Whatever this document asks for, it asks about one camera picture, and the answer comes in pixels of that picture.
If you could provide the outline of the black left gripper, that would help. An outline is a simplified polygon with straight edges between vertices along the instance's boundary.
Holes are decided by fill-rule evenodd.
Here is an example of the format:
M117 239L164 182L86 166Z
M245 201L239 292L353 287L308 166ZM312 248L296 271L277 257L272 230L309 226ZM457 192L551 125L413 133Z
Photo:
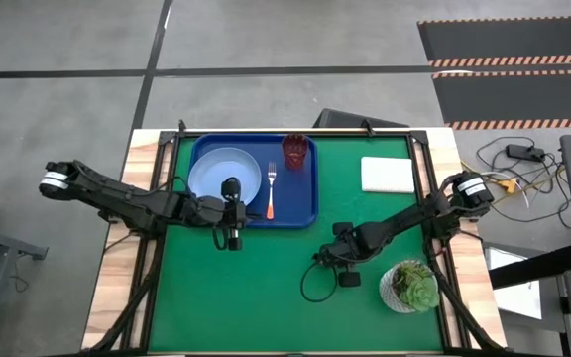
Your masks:
M248 218L246 205L241 200L241 184L235 177L227 178L221 184L223 199L213 197L211 206L221 214L220 220L214 225L213 232L222 231L228 234L227 247L230 251L240 251L243 247L239 231L246 227Z

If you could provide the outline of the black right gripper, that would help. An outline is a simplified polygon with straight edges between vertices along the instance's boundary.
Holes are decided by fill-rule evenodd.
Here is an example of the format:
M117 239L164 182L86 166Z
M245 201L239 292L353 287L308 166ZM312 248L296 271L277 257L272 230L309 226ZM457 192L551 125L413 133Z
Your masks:
M357 244L354 225L351 222L333 223L332 234L334 240L321 245L313 255L313 261L325 268L345 268L338 274L338 285L341 288L360 287L361 274L348 268L367 260L366 253Z

